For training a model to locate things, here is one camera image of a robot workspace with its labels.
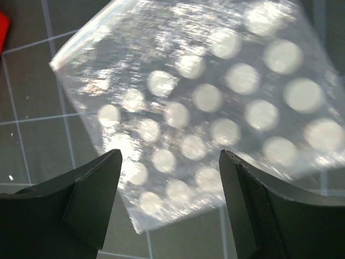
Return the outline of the polka dot zip bag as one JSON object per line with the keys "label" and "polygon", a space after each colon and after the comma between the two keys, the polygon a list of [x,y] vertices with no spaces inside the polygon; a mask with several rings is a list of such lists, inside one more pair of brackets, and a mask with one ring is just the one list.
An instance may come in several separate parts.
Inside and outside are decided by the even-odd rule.
{"label": "polka dot zip bag", "polygon": [[112,1],[51,69],[137,233],[225,203],[222,150],[303,189],[344,191],[344,73],[325,1]]}

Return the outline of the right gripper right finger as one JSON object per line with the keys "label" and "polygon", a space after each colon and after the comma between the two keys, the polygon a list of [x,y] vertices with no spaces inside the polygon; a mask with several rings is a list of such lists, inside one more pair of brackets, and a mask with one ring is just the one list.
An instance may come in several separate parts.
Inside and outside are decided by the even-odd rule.
{"label": "right gripper right finger", "polygon": [[298,188],[223,150],[220,176],[238,258],[344,258],[344,198]]}

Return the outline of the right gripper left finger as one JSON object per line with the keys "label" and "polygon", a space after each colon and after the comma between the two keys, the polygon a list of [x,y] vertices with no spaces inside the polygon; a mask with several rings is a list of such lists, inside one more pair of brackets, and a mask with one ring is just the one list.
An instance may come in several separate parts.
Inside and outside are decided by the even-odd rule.
{"label": "right gripper left finger", "polygon": [[122,165],[113,149],[13,194],[1,194],[1,258],[96,258]]}

